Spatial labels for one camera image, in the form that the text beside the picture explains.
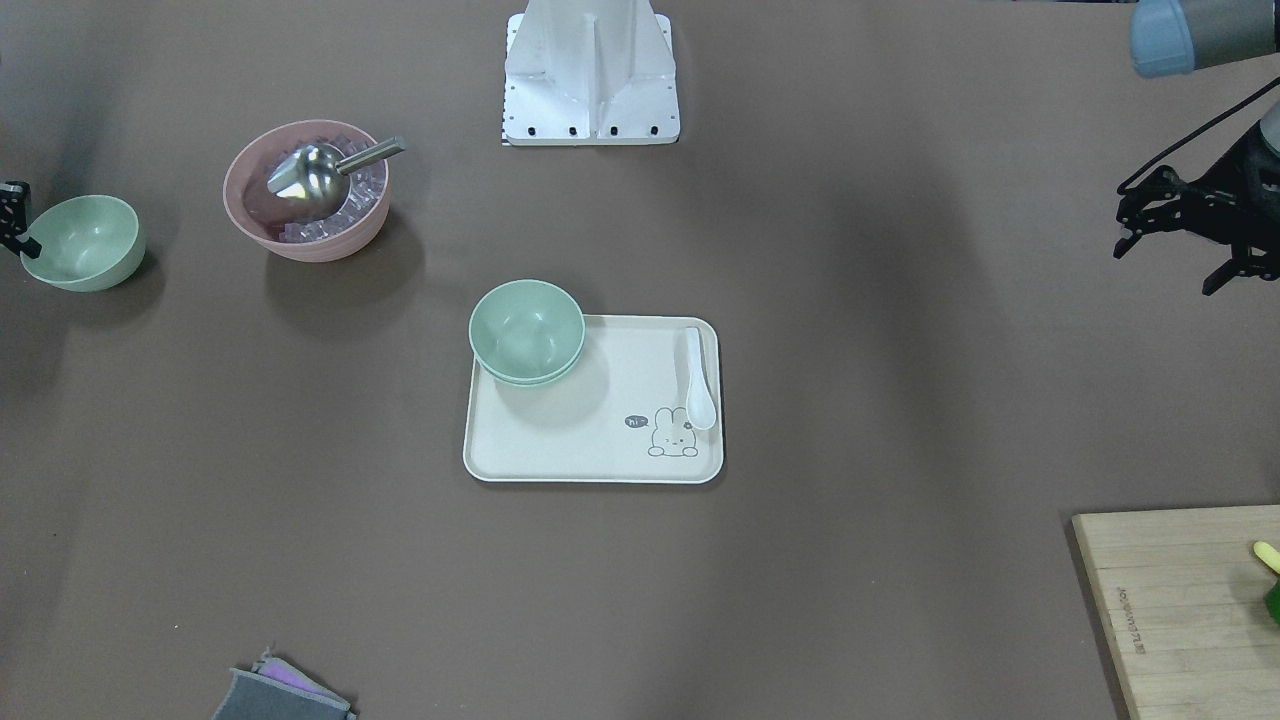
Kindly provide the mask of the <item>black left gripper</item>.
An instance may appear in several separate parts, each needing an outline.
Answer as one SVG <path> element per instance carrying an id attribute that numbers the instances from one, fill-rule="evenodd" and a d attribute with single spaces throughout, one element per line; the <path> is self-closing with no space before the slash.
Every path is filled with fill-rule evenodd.
<path id="1" fill-rule="evenodd" d="M 1279 278 L 1277 122 L 1258 120 L 1201 178 L 1155 168 L 1119 191 L 1124 228 L 1112 258 L 1123 259 L 1148 234 L 1187 231 L 1226 246 L 1230 258 L 1203 281 L 1211 296 L 1238 277 Z"/>

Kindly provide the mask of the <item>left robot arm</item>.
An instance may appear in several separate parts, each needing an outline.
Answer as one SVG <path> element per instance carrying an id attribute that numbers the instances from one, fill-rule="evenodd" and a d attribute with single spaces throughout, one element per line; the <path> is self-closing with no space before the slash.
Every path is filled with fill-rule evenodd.
<path id="1" fill-rule="evenodd" d="M 1139 1 L 1130 20 L 1132 64 L 1151 79 L 1274 55 L 1276 1 Z M 1148 234 L 1185 231 L 1225 246 L 1229 259 L 1202 284 L 1211 296 L 1236 278 L 1279 274 L 1279 109 L 1271 106 L 1198 179 L 1183 179 L 1164 159 L 1219 122 L 1277 88 L 1272 79 L 1193 129 L 1117 187 L 1121 259 Z"/>

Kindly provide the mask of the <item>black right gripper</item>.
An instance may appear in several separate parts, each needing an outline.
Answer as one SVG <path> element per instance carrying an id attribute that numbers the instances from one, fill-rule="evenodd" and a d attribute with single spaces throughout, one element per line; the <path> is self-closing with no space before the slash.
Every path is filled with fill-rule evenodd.
<path id="1" fill-rule="evenodd" d="M 1 182 L 1 238 L 3 245 L 15 245 L 15 254 L 38 259 L 44 246 L 35 238 L 24 237 L 28 228 L 29 184 L 20 179 Z"/>

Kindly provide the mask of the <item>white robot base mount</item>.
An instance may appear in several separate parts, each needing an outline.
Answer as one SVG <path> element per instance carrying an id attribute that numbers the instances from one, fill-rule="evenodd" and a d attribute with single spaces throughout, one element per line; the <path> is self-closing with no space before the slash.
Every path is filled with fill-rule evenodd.
<path id="1" fill-rule="evenodd" d="M 506 23 L 504 72 L 508 146 L 680 138 L 672 24 L 649 1 L 530 1 Z"/>

